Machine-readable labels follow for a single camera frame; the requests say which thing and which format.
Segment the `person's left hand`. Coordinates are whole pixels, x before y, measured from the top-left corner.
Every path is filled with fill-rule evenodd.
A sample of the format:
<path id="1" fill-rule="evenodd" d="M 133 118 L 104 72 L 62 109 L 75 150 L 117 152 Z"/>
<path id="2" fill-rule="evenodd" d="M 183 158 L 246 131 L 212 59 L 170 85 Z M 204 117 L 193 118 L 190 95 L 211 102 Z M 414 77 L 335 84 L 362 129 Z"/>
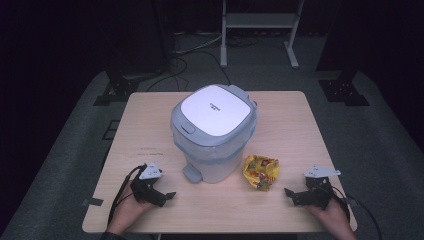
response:
<path id="1" fill-rule="evenodd" d="M 155 205 L 149 202 L 138 202 L 133 196 L 130 184 L 127 184 L 119 198 L 119 204 L 106 231 L 122 236 L 146 212 L 153 208 L 155 208 Z"/>

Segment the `person's right hand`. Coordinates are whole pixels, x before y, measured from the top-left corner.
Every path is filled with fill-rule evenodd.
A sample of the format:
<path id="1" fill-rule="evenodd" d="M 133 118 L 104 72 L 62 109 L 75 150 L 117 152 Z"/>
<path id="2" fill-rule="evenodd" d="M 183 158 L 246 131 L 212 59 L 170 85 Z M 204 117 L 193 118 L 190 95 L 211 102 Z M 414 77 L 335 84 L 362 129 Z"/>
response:
<path id="1" fill-rule="evenodd" d="M 307 205 L 305 209 L 315 216 L 328 233 L 336 240 L 357 240 L 341 205 L 331 199 L 325 209 Z"/>

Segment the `white grey pedal bin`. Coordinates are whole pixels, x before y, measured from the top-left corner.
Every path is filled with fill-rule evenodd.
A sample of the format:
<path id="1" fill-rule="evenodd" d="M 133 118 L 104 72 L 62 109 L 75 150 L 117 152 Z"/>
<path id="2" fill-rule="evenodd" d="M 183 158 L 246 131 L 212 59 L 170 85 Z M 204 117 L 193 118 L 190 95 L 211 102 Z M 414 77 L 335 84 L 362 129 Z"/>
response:
<path id="1" fill-rule="evenodd" d="M 223 136 L 258 121 L 257 105 L 249 94 L 235 85 L 209 85 L 179 102 L 171 112 L 170 126 L 190 123 L 212 135 Z M 226 179 L 241 163 L 244 149 L 229 161 L 212 164 L 186 158 L 184 175 L 189 181 L 218 183 Z"/>

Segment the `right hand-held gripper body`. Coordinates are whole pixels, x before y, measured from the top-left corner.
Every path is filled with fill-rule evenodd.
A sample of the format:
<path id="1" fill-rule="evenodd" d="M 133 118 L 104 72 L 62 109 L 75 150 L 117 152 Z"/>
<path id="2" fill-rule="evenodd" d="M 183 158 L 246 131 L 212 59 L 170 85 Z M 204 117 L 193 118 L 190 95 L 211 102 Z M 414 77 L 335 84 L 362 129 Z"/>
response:
<path id="1" fill-rule="evenodd" d="M 314 165 L 304 173 L 307 190 L 296 193 L 294 198 L 302 199 L 303 206 L 315 205 L 325 209 L 329 201 L 335 196 L 330 176 L 338 176 L 339 170 Z"/>

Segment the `black stand with base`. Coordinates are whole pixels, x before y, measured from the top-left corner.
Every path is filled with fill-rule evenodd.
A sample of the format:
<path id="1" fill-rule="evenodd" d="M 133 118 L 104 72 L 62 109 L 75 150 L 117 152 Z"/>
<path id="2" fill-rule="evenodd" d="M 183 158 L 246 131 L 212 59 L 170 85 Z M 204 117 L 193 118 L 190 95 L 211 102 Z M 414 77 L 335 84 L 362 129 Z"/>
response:
<path id="1" fill-rule="evenodd" d="M 368 106 L 366 98 L 353 84 L 353 79 L 360 67 L 356 13 L 354 0 L 340 1 L 317 69 L 319 71 L 340 70 L 336 79 L 319 81 L 329 102 L 343 102 L 346 106 Z"/>
<path id="2" fill-rule="evenodd" d="M 108 91 L 96 103 L 125 101 L 141 81 L 160 75 L 169 64 L 172 37 L 165 29 L 162 1 L 95 0 L 94 5 L 109 78 Z"/>

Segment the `white metal stand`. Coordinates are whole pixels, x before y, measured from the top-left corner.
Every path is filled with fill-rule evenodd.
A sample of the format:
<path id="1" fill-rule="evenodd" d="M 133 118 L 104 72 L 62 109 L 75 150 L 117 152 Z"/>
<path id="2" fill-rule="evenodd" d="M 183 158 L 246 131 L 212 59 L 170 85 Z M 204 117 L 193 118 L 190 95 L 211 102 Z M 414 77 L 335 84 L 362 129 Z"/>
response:
<path id="1" fill-rule="evenodd" d="M 293 44 L 301 19 L 305 0 L 299 0 L 297 10 L 293 13 L 228 13 L 227 0 L 222 0 L 220 66 L 227 67 L 227 31 L 229 29 L 290 29 L 290 38 L 284 47 L 291 67 L 299 69 L 300 65 L 293 50 Z"/>

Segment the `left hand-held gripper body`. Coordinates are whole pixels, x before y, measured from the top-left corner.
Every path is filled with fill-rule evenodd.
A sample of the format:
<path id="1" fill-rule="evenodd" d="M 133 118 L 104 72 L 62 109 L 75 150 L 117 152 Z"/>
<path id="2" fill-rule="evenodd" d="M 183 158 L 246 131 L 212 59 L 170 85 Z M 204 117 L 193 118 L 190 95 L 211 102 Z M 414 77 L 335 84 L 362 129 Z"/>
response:
<path id="1" fill-rule="evenodd" d="M 135 199 L 138 202 L 149 202 L 153 205 L 155 200 L 164 200 L 165 194 L 153 187 L 161 176 L 161 170 L 155 162 L 144 164 L 130 184 Z"/>

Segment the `yellow snack wrapper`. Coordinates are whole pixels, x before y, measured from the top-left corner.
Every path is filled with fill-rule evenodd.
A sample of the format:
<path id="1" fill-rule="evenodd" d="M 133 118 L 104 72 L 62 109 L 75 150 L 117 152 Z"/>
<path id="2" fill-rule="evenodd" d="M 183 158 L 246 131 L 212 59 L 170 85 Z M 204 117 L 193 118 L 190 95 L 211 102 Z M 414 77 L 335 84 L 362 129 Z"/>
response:
<path id="1" fill-rule="evenodd" d="M 242 173 L 254 189 L 267 192 L 279 177 L 279 160 L 249 155 L 245 160 Z"/>

